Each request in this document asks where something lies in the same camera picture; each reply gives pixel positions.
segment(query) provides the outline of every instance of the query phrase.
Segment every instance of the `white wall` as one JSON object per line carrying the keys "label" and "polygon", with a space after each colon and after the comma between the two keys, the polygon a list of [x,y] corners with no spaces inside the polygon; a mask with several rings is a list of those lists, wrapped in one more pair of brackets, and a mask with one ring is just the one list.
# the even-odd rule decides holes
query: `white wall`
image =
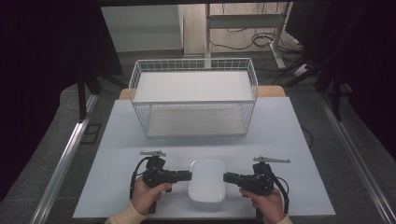
{"label": "white wall", "polygon": [[117,52],[182,49],[177,6],[102,7]]}

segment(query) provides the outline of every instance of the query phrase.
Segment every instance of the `white table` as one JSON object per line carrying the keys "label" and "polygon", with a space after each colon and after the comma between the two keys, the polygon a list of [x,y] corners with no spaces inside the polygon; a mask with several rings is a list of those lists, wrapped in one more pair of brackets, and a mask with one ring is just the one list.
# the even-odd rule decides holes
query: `white table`
{"label": "white table", "polygon": [[[243,175],[253,174],[254,157],[290,159],[291,163],[271,163],[275,175],[289,183],[289,214],[335,215],[288,97],[259,98],[247,136],[164,139],[147,139],[131,102],[116,101],[74,217],[108,217],[121,211],[128,203],[132,172],[143,158],[142,150],[165,152],[167,170],[188,170],[194,160],[213,159],[223,161],[228,172]],[[150,218],[255,217],[250,200],[235,185],[226,184],[220,203],[193,201],[188,185],[174,184]]]}

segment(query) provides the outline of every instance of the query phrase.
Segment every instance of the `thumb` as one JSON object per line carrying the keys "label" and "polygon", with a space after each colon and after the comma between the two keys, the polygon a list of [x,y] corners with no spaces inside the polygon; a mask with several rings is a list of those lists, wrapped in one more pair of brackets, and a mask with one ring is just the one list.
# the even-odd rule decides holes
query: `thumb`
{"label": "thumb", "polygon": [[152,197],[154,197],[154,196],[156,196],[157,194],[159,194],[159,193],[161,193],[161,192],[163,192],[163,191],[165,191],[165,190],[167,190],[167,189],[170,189],[170,188],[172,188],[172,184],[170,184],[170,183],[164,183],[164,184],[161,184],[161,185],[159,185],[159,186],[157,186],[157,187],[155,187],[155,188],[150,189],[150,190],[148,191],[148,193],[149,193]]}
{"label": "thumb", "polygon": [[256,200],[256,198],[258,197],[255,193],[250,192],[250,191],[247,191],[247,190],[245,190],[245,189],[240,189],[239,192],[240,192],[243,196],[248,197],[248,198],[251,198],[251,199],[253,199],[253,200]]}

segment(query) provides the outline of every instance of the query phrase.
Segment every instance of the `wire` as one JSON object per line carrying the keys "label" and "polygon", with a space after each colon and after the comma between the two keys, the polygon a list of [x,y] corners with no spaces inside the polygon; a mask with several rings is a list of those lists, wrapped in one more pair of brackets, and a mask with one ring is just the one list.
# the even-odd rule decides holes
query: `wire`
{"label": "wire", "polygon": [[276,76],[270,76],[270,77],[260,78],[260,79],[257,79],[257,81],[258,81],[258,82],[261,82],[261,81],[264,81],[264,80],[266,80],[266,79],[273,78],[273,77],[277,77],[277,75],[276,75]]}
{"label": "wire", "polygon": [[132,199],[132,197],[134,196],[134,182],[136,181],[136,177],[137,177],[137,170],[139,170],[140,165],[143,163],[143,161],[148,160],[149,157],[145,157],[143,158],[136,166],[136,168],[134,169],[134,173],[132,174],[132,178],[131,178],[131,186],[129,187],[129,199]]}
{"label": "wire", "polygon": [[280,46],[280,45],[279,45],[280,48],[286,49],[286,50],[289,50],[289,51],[292,51],[292,52],[296,52],[296,53],[303,53],[301,50],[290,49],[290,48],[286,45],[286,43],[285,43],[285,41],[282,39],[282,37],[280,37],[279,40],[280,40],[280,42],[282,42],[282,45],[283,45],[283,46]]}
{"label": "wire", "polygon": [[227,32],[228,33],[236,33],[236,32],[241,32],[241,31],[244,31],[244,30],[247,30],[248,28],[243,28],[243,29],[239,29],[239,30],[229,30],[229,29],[226,29],[227,30]]}
{"label": "wire", "polygon": [[262,5],[262,14],[264,13],[264,10],[265,10],[265,13],[266,13],[267,12],[267,3],[264,3]]}
{"label": "wire", "polygon": [[248,49],[248,48],[249,48],[250,46],[252,46],[253,44],[256,45],[257,47],[263,48],[263,47],[265,47],[265,46],[268,46],[268,45],[269,45],[269,42],[267,42],[267,43],[265,43],[265,44],[258,44],[258,43],[256,43],[256,40],[258,40],[258,39],[265,39],[265,38],[269,39],[270,41],[273,40],[270,36],[267,36],[267,35],[265,35],[265,34],[266,34],[266,33],[257,33],[257,34],[255,34],[255,35],[253,35],[253,36],[251,37],[251,43],[250,43],[249,45],[245,46],[245,47],[242,47],[242,48],[234,48],[234,47],[230,47],[230,46],[226,46],[226,45],[215,44],[215,43],[213,43],[211,40],[210,40],[209,42],[210,42],[212,45],[214,45],[214,46],[223,47],[223,48],[226,48],[226,49],[238,49],[238,50],[241,50],[241,49]]}
{"label": "wire", "polygon": [[[272,179],[274,180],[274,183],[277,185],[277,187],[279,188],[280,192],[283,195],[283,201],[284,201],[283,212],[285,214],[287,214],[289,212],[289,202],[290,202],[289,201],[289,185],[284,179],[282,179],[280,177],[276,177],[274,174],[272,174]],[[288,191],[287,192],[285,191],[285,188],[283,188],[283,185],[280,184],[278,179],[282,179],[286,183],[286,186],[288,187]]]}
{"label": "wire", "polygon": [[311,148],[311,147],[314,145],[314,136],[313,136],[312,133],[309,132],[303,125],[300,124],[300,126],[301,126],[301,129],[303,129],[303,131],[305,131],[306,133],[308,133],[309,138],[310,138],[310,140],[311,140],[310,143],[308,144],[308,147]]}
{"label": "wire", "polygon": [[265,72],[283,72],[283,70],[271,70],[266,68],[254,68],[255,70],[265,71]]}
{"label": "wire", "polygon": [[286,182],[285,179],[283,179],[283,178],[281,178],[281,177],[279,177],[279,176],[276,176],[276,178],[282,180],[282,181],[286,184],[286,188],[288,188],[288,189],[286,190],[286,193],[289,194],[289,185],[288,185],[288,182]]}
{"label": "wire", "polygon": [[223,47],[223,48],[226,48],[226,49],[248,49],[250,46],[252,46],[253,45],[253,42],[251,42],[249,45],[247,45],[246,47],[243,47],[243,48],[234,48],[234,47],[230,47],[230,46],[225,46],[225,45],[221,45],[221,44],[215,44],[215,43],[213,43],[211,40],[209,41],[212,45],[214,45],[214,46],[218,46],[218,47]]}
{"label": "wire", "polygon": [[289,68],[287,70],[285,70],[284,73],[282,73],[279,77],[277,77],[276,79],[274,79],[272,85],[277,85],[283,77],[286,77],[292,73],[294,73],[299,66],[301,66],[301,64],[303,64],[306,60],[308,60],[308,57],[306,54],[303,54],[303,56],[301,56],[295,63],[293,63],[291,66],[289,66]]}
{"label": "wire", "polygon": [[284,53],[282,54],[282,58],[283,58],[286,62],[295,63],[295,62],[297,62],[297,61],[292,61],[292,60],[286,58],[285,55],[288,55],[288,54],[302,54],[302,53],[297,53],[297,52],[284,52]]}

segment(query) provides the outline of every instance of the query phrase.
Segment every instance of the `black curtain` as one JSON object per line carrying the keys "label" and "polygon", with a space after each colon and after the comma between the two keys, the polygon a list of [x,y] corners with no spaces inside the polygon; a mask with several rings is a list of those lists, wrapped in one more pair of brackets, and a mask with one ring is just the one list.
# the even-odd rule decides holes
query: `black curtain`
{"label": "black curtain", "polygon": [[349,102],[396,160],[396,3],[372,1],[342,55]]}
{"label": "black curtain", "polygon": [[97,5],[2,1],[0,25],[3,200],[50,126],[62,90],[80,72],[122,71]]}

